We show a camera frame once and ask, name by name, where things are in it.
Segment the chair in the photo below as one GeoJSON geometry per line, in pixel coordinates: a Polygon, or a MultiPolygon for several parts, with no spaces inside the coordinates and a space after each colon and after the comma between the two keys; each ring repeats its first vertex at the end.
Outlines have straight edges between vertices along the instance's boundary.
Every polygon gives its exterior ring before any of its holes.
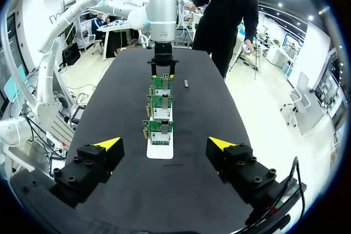
{"type": "Polygon", "coordinates": [[[290,118],[286,123],[287,125],[290,125],[292,122],[293,126],[296,127],[297,120],[295,114],[298,112],[305,113],[307,111],[307,108],[311,106],[311,101],[306,96],[306,92],[308,92],[307,85],[308,77],[303,72],[301,72],[295,89],[290,93],[290,98],[292,99],[293,103],[284,104],[280,109],[280,111],[282,111],[287,106],[292,106],[290,118]]]}
{"type": "Polygon", "coordinates": [[[96,44],[99,43],[100,55],[102,55],[103,54],[103,50],[104,50],[103,40],[102,39],[96,39],[97,36],[95,34],[88,35],[88,37],[89,37],[88,43],[94,44],[92,54],[94,55],[95,51],[97,50],[97,49],[95,49],[95,46],[96,46],[96,44]]]}

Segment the black table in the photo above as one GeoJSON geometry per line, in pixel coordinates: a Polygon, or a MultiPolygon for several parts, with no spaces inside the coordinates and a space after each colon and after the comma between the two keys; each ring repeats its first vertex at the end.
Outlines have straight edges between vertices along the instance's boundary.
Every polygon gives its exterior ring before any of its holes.
{"type": "MultiPolygon", "coordinates": [[[[148,159],[143,135],[153,50],[123,51],[99,83],[75,132],[67,161],[85,143],[121,136],[126,156],[106,185],[76,209],[134,230],[230,233],[252,208],[208,161],[209,136],[250,145],[234,101],[205,52],[174,49],[174,157],[148,159]],[[184,87],[184,80],[189,88],[184,87]]],[[[158,75],[167,68],[157,68],[158,75]]]]}

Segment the screw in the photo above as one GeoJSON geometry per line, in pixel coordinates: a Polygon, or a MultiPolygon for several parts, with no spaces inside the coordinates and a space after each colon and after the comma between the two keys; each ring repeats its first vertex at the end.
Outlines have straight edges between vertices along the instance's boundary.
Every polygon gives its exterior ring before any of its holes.
{"type": "Polygon", "coordinates": [[[269,175],[269,176],[274,176],[275,173],[276,173],[276,170],[275,170],[274,168],[272,168],[272,169],[270,169],[270,170],[268,171],[268,175],[269,175]]]}
{"type": "Polygon", "coordinates": [[[259,176],[255,177],[255,178],[253,179],[253,183],[254,183],[255,185],[259,185],[261,182],[262,182],[262,179],[261,179],[259,176]]]}
{"type": "Polygon", "coordinates": [[[256,163],[257,162],[257,157],[253,156],[250,159],[250,163],[256,163]]]}
{"type": "Polygon", "coordinates": [[[75,163],[79,163],[80,161],[81,161],[81,159],[80,159],[79,156],[75,156],[75,157],[73,158],[73,162],[75,162],[75,163]]]}
{"type": "Polygon", "coordinates": [[[60,168],[54,168],[54,175],[59,177],[61,176],[62,172],[60,168]]]}
{"type": "Polygon", "coordinates": [[[92,161],[90,161],[90,160],[86,161],[86,166],[87,166],[87,167],[91,167],[91,166],[92,166],[92,164],[93,164],[93,162],[92,162],[92,161]]]}
{"type": "Polygon", "coordinates": [[[70,177],[68,178],[68,183],[74,185],[76,182],[77,182],[77,181],[76,181],[76,179],[75,179],[74,176],[70,176],[70,177]]]}

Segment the black pants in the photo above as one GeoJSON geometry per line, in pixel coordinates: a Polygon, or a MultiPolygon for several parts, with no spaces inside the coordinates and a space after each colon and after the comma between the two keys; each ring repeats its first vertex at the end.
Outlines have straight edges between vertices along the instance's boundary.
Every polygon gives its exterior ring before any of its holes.
{"type": "Polygon", "coordinates": [[[105,44],[106,33],[105,32],[101,32],[101,31],[97,31],[95,35],[96,35],[95,39],[96,40],[101,39],[102,40],[102,44],[104,45],[105,44]]]}
{"type": "Polygon", "coordinates": [[[227,75],[229,63],[236,44],[235,31],[228,31],[224,27],[215,25],[214,22],[201,19],[196,30],[193,49],[203,50],[209,55],[223,78],[227,75]]]}

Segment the yellow marker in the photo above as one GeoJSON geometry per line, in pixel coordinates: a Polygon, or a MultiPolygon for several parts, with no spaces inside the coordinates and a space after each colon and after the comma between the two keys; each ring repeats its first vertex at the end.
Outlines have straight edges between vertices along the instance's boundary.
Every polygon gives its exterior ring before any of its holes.
{"type": "Polygon", "coordinates": [[[110,149],[110,147],[112,145],[114,145],[118,140],[120,140],[120,137],[117,137],[117,138],[113,138],[113,139],[110,139],[110,140],[107,140],[107,141],[104,141],[104,142],[99,142],[97,144],[94,144],[95,146],[99,145],[103,148],[106,148],[106,151],[108,151],[110,149]]]}
{"type": "Polygon", "coordinates": [[[213,141],[222,151],[224,151],[225,148],[234,145],[237,146],[238,144],[232,144],[231,142],[226,142],[223,140],[219,140],[217,138],[214,137],[210,137],[211,141],[213,141]]]}

